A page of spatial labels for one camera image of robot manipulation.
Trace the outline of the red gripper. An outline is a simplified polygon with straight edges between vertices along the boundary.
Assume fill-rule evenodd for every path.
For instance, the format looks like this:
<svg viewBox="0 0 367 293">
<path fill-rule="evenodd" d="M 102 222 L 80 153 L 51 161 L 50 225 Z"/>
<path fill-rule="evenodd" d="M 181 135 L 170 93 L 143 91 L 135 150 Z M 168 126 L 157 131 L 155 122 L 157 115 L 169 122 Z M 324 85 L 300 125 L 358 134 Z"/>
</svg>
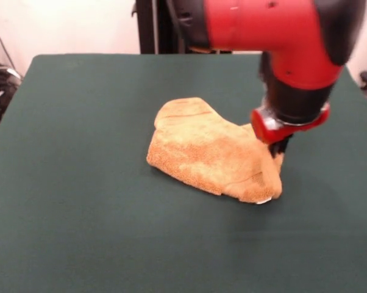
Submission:
<svg viewBox="0 0 367 293">
<path fill-rule="evenodd" d="M 330 103 L 325 103 L 319 116 L 306 124 L 291 124 L 278 120 L 271 108 L 263 104 L 251 112 L 251 125 L 256 137 L 268 145 L 272 158 L 284 154 L 295 132 L 308 131 L 326 122 L 330 114 Z"/>
</svg>

